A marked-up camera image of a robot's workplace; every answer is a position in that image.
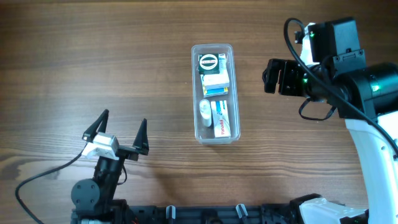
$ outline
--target small box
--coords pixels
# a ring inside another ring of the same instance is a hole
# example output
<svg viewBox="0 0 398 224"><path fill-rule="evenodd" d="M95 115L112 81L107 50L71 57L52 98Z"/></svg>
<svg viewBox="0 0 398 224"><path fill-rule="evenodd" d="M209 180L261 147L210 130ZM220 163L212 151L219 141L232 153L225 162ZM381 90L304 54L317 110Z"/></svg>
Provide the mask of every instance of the small box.
<svg viewBox="0 0 398 224"><path fill-rule="evenodd" d="M219 54L218 61L220 64L219 73L204 74L204 77L201 77L202 84L206 90L229 87L229 77L228 77L228 71L226 69L225 54Z"/></svg>
<svg viewBox="0 0 398 224"><path fill-rule="evenodd" d="M214 135L216 138L230 138L231 127L229 125L228 108L226 100L212 101L210 103L213 115Z"/></svg>
<svg viewBox="0 0 398 224"><path fill-rule="evenodd" d="M199 55L199 74L219 74L218 54Z"/></svg>
<svg viewBox="0 0 398 224"><path fill-rule="evenodd" d="M203 76L204 75L200 75L201 78L201 83L202 83L202 87L203 87L203 97L211 97L211 96L220 96L220 95L225 95L228 94L228 88L224 87L224 88L215 88L212 90L206 90L205 85L203 84Z"/></svg>

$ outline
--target wire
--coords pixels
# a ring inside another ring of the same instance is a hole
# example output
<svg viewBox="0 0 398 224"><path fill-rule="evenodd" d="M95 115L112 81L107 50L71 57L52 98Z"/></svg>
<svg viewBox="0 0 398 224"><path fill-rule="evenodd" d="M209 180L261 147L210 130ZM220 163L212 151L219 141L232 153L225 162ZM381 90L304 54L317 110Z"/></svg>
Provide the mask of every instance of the wire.
<svg viewBox="0 0 398 224"><path fill-rule="evenodd" d="M321 63L321 73L322 73L322 75L323 75L323 79L325 80L325 82L326 82L326 84L331 84L331 78L330 78L330 76L329 76L329 73L328 73L328 70L326 69L326 66L325 66L325 64L327 63L327 61L329 60L329 59L331 59L333 56L332 55L328 55L328 56L326 56L323 60L322 60L322 63Z"/></svg>
<svg viewBox="0 0 398 224"><path fill-rule="evenodd" d="M341 104L346 106L347 109L351 110L359 118L365 120L366 122L368 122L368 124L370 124L376 130L378 130L385 137L385 139L390 143L392 149L394 150L394 152L395 152L394 159L397 158L397 156L398 156L398 146L394 142L394 140L392 140L390 135L388 135L388 133L382 127L380 127L380 125L378 125L376 122L374 122L372 119L368 118L364 113L362 113L362 111L357 109L350 102L346 101L339 94L335 93L328 85L326 85L314 73L312 73L312 71L300 59L300 57L297 55L296 51L294 50L294 48L292 46L292 43L290 43L289 31L288 31L290 22L294 22L294 23L298 24L300 26L301 30L302 30L302 33L304 33L304 25L303 25L303 23L300 20L298 20L296 18L289 18L289 19L286 20L286 22L284 24L284 38L285 38L285 41L286 41L287 48L290 50L290 53L292 53L294 59L296 59L296 61L300 64L300 66L302 66L303 69L313 78L313 80L316 81L324 90L326 90L329 94L334 96L336 100L338 100Z"/></svg>
<svg viewBox="0 0 398 224"><path fill-rule="evenodd" d="M51 173L56 172L56 171L58 171L58 170L62 170L63 168L69 166L70 164L74 163L76 160L78 160L78 159L80 158L82 152L83 152L83 150L82 150L75 158L73 158L71 161L67 162L66 164L64 164L64 165L62 165L62 166L56 167L56 168L54 168L54 169L50 169L50 170L45 171L45 172L43 172L43 173L41 173L41 174L37 174L37 175L35 175L35 176L33 176L33 177L29 177L28 179L22 181L22 182L15 188L15 197L17 198L17 201L18 201L19 204L22 206L22 208L25 210L25 212L26 212L31 218L33 218L33 220L35 220L37 223L39 223L39 224L44 224L41 220L39 220L39 218L37 218L37 217L33 214L32 211L30 211L30 210L27 208L27 206L25 205L25 203L22 201L22 199L21 199L20 196L19 196L19 189L21 189L21 187L22 187L23 185L29 183L29 182L32 181L32 180L35 180L35 179L37 179L37 178L39 178L39 177L42 177L42 176L45 176L45 175L47 175L47 174L51 174Z"/></svg>
<svg viewBox="0 0 398 224"><path fill-rule="evenodd" d="M118 185L122 185L122 184L126 183L126 181L127 181L127 171L126 171L126 168L124 167L124 164L123 164L123 171L124 171L124 181L121 183L118 183Z"/></svg>
<svg viewBox="0 0 398 224"><path fill-rule="evenodd" d="M326 114L326 116L325 116L324 118L310 118L310 117L307 117L307 116L302 115L303 109L304 109L305 106L306 106L309 102L311 102L311 101L313 101L312 98L307 98L307 99L304 101L304 103L300 106L300 108L298 109L298 114L299 114L303 119L307 119L307 120L310 120L310 121L324 121L324 120L329 119L329 118L333 115L333 113L335 112L335 110L336 110L336 107L335 107L335 106L332 106L332 107L330 108L328 114Z"/></svg>
<svg viewBox="0 0 398 224"><path fill-rule="evenodd" d="M312 66L310 69L311 69L311 71L316 71L319 67L321 67L321 65L320 64L318 64L318 65L314 65L314 66Z"/></svg>

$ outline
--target wood grain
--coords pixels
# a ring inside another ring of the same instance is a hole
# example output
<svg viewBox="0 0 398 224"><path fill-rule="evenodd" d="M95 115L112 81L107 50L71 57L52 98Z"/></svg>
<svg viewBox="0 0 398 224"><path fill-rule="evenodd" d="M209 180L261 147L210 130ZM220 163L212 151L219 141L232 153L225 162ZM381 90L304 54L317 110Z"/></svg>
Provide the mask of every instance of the wood grain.
<svg viewBox="0 0 398 224"><path fill-rule="evenodd" d="M318 193L367 206L344 121L301 119L303 99L265 94L261 73L270 58L292 58L282 34L288 17L354 16L368 64L398 61L396 1L39 2L0 5L0 223L32 223L14 188L73 158L105 108L107 132L121 144L149 120L150 153L126 162L129 179L116 193L130 205L255 205ZM202 146L190 50L220 42L234 48L241 139ZM71 188L95 164L79 159L21 196L45 223L68 223Z"/></svg>

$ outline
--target green light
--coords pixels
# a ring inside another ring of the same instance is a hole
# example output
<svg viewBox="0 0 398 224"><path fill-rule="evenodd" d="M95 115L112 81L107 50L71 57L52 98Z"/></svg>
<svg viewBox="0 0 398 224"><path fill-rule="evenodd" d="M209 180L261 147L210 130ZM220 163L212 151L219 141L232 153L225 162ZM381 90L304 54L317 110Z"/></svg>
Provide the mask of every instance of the green light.
<svg viewBox="0 0 398 224"><path fill-rule="evenodd" d="M378 90L380 90L380 86L379 85L372 86L372 91L378 91Z"/></svg>

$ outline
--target plastic box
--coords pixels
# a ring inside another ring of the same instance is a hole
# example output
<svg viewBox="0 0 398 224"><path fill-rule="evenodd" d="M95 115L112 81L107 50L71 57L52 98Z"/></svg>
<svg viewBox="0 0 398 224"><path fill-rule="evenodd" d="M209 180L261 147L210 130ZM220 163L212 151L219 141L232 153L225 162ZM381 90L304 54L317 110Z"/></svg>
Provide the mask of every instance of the plastic box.
<svg viewBox="0 0 398 224"><path fill-rule="evenodd" d="M200 54L222 54L226 55L226 67L229 76L228 94L221 96L203 97L203 87L198 71ZM200 144L231 144L241 136L239 123L238 94L236 93L236 77L234 66L234 54L229 44L201 44L192 47L192 88L193 88L193 119L195 121L195 137ZM226 100L228 107L229 125L231 128L230 138L215 138L213 124L210 128L202 124L199 110L199 102L202 99L209 101Z"/></svg>

